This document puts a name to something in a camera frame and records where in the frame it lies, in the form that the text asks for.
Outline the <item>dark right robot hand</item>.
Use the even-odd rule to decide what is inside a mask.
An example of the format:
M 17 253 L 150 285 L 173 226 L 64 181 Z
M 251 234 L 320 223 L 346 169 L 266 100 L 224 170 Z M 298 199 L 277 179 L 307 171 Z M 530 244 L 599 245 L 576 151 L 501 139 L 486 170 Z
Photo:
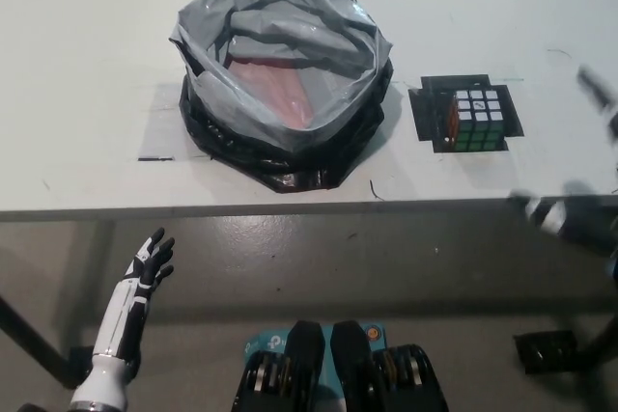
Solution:
M 590 68 L 576 75 L 580 88 L 604 118 L 611 147 L 617 147 L 617 94 Z M 597 255 L 617 256 L 617 204 L 592 195 L 560 199 L 514 192 L 508 203 L 535 228 Z

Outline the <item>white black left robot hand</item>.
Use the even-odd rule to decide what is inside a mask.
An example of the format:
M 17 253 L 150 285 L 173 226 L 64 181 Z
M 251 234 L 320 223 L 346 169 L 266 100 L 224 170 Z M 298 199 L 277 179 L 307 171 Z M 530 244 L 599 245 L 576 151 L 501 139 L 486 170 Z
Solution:
M 165 241 L 159 228 L 142 244 L 107 305 L 94 346 L 94 355 L 105 355 L 131 363 L 138 357 L 150 302 L 162 281 L 174 267 L 175 239 Z

